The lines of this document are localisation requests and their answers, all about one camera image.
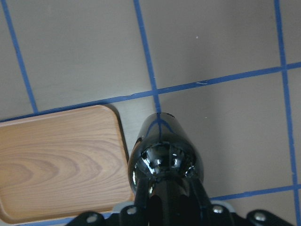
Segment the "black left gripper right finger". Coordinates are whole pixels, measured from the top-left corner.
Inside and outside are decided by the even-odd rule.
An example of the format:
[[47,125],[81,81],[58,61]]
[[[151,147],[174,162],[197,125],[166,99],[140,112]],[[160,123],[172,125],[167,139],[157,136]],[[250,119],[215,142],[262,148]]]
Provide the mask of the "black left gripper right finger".
[[189,178],[190,195],[193,197],[201,210],[211,205],[211,201],[198,178]]

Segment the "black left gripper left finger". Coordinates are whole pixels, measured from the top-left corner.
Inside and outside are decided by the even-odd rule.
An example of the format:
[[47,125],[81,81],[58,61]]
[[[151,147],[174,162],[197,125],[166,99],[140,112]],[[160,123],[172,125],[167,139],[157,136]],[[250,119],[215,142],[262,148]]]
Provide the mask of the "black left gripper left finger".
[[145,209],[149,200],[149,181],[148,180],[139,180],[134,205]]

